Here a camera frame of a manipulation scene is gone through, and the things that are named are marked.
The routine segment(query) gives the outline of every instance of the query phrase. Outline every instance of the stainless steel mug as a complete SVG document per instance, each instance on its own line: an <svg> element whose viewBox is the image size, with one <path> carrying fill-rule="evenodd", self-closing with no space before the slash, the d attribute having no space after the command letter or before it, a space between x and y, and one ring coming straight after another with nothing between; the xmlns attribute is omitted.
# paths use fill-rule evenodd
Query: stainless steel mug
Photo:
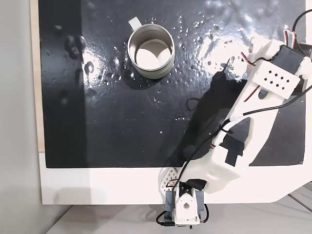
<svg viewBox="0 0 312 234"><path fill-rule="evenodd" d="M149 79L167 75L175 60L172 36L160 25L142 25L137 17L130 20L129 24L133 33L128 41L128 54L134 67Z"/></svg>

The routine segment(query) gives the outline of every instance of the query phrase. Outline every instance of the mug handle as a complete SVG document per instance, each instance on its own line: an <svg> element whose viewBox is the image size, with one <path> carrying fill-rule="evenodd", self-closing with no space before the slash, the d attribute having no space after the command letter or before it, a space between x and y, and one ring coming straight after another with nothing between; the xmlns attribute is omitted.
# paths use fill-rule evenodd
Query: mug handle
<svg viewBox="0 0 312 234"><path fill-rule="evenodd" d="M141 22L138 20L137 17L134 17L133 19L129 20L128 23L130 24L132 31L135 31L136 29L142 26Z"/></svg>

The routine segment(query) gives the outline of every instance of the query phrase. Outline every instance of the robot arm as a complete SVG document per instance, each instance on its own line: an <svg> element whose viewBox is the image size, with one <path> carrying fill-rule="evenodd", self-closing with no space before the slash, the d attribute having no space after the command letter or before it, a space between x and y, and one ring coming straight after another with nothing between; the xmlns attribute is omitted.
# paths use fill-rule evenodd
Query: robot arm
<svg viewBox="0 0 312 234"><path fill-rule="evenodd" d="M278 109L253 111L280 106L298 85L299 75L308 80L311 74L309 58L304 58L281 41L261 41L263 44L259 46L260 41L251 40L250 58L255 61L263 59L255 65L250 63L249 80L226 117L228 123L212 140L213 148L202 158L188 163L176 185L176 225L199 224L196 190L209 194L220 191L248 170L266 143L278 113ZM260 100L258 94L262 88L268 94ZM228 131L247 117L251 119L249 135L245 142L240 142ZM201 185L192 186L194 181L200 181Z"/></svg>

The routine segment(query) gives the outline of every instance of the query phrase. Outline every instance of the cable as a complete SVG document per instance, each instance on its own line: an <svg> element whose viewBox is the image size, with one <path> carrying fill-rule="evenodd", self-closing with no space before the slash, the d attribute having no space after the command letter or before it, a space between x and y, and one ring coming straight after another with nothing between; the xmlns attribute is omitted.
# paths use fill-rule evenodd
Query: cable
<svg viewBox="0 0 312 234"><path fill-rule="evenodd" d="M208 209L208 206L207 204L204 204L205 205L205 208L206 208L206 218L202 221L202 223L205 223L208 221L209 219L209 209Z"/></svg>
<svg viewBox="0 0 312 234"><path fill-rule="evenodd" d="M295 98L293 98L292 100L290 100L289 102L287 102L285 104L282 104L282 105L279 105L279 106L263 108L263 109L259 109L259 110L255 110L255 111L249 111L249 112L243 113L243 116L248 116L248 115L251 115L251 114L254 114L254 113L258 113L258 112L263 112L263 111L276 110L276 109L280 109L280 108L289 106L290 104L292 104L293 102L297 101L299 98L304 96L311 89L312 89L312 85L309 88L307 88L305 91L303 91L300 95L296 96Z"/></svg>
<svg viewBox="0 0 312 234"><path fill-rule="evenodd" d="M285 44L288 46L288 33L286 30L284 30L284 35L285 35Z"/></svg>
<svg viewBox="0 0 312 234"><path fill-rule="evenodd" d="M259 60L265 60L265 61L268 61L268 62L272 61L272 59L266 59L266 58L264 58L264 57L261 57L261 58L256 59L256 61L254 61L254 62L250 62L243 52L240 52L240 53L241 53L241 55L243 56L244 60L245 60L249 65L251 65L251 66L253 66L253 67L255 67L255 63L258 62Z"/></svg>
<svg viewBox="0 0 312 234"><path fill-rule="evenodd" d="M193 159L193 157L196 155L196 153L199 151L199 149L200 149L208 140L211 140L213 137L215 137L215 136L221 131L221 129L223 129L224 126L227 125L229 122L230 122L230 120L229 120L229 119L226 119L226 120L219 126L219 128L218 128L216 131L214 131L214 133L212 133L207 139L205 139L205 140L198 146L198 148L194 151L194 153L192 153L192 155L187 159L187 161L186 161L186 163L184 164L184 166L183 166L183 168L182 168L182 170L181 170L181 173L180 173L180 175L179 175L179 177L178 177L178 179L177 179L175 185L174 185L173 188L172 188L172 203L173 203L173 207L176 206L176 205L175 205L175 194L174 194L174 190L175 190L175 188L176 188L176 185L179 183L179 181L180 181L180 179L181 179L181 177L182 177L182 175L183 175L183 172L184 172L184 170L186 169L187 165L190 163L190 161Z"/></svg>
<svg viewBox="0 0 312 234"><path fill-rule="evenodd" d="M160 221L159 221L159 218L162 217L165 213L167 213L167 211L163 211L163 212L160 213L160 215L158 215L157 218L156 218L156 223L158 223L158 224L161 225L161 226L164 226L164 223L165 223L165 222L160 222Z"/></svg>
<svg viewBox="0 0 312 234"><path fill-rule="evenodd" d="M303 206L304 208L306 208L308 211L312 212L312 209L309 208L308 206L306 206L305 204L303 204L302 202L300 202L297 198L295 198L293 195L288 194L288 196L290 198L292 198L293 200L295 200L296 202L298 202L301 206Z"/></svg>
<svg viewBox="0 0 312 234"><path fill-rule="evenodd" d="M244 100L244 102L248 101L248 99L250 99L252 97L252 95L254 95L254 93L257 91L257 89L260 87L260 85L258 85L251 94L249 94L249 96Z"/></svg>
<svg viewBox="0 0 312 234"><path fill-rule="evenodd" d="M292 48L295 49L297 41L297 33L293 32L293 39L292 39Z"/></svg>
<svg viewBox="0 0 312 234"><path fill-rule="evenodd" d="M304 15L306 15L306 14L309 13L309 12L312 12L312 9L307 10L307 11L303 12L300 16L298 16L298 18L295 20L295 22L294 22L294 24L293 24L293 26L292 26L292 30L293 30L293 31L296 31L296 26L297 26L299 20L300 20ZM301 46L299 45L299 43L297 42L297 40L295 41L295 45L297 46L297 49L299 49L299 50L303 53L304 56L307 56L306 53L304 52L304 50L303 50L303 49L301 48Z"/></svg>

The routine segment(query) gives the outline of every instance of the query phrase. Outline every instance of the black mat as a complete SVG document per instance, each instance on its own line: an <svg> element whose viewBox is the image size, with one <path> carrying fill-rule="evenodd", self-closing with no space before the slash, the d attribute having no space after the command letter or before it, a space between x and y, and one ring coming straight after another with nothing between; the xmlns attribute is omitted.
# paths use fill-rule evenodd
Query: black mat
<svg viewBox="0 0 312 234"><path fill-rule="evenodd" d="M253 30L283 40L285 24L291 26L304 10L304 0L39 0L47 167L181 166L246 83L246 77L226 75L222 67L229 57L218 54L216 64L214 51L248 45ZM148 80L130 63L128 20L134 16L173 35L175 65L163 79ZM304 25L302 19L301 41ZM65 51L67 36L86 39L76 60ZM303 99L280 110L252 165L302 163L304 137Z"/></svg>

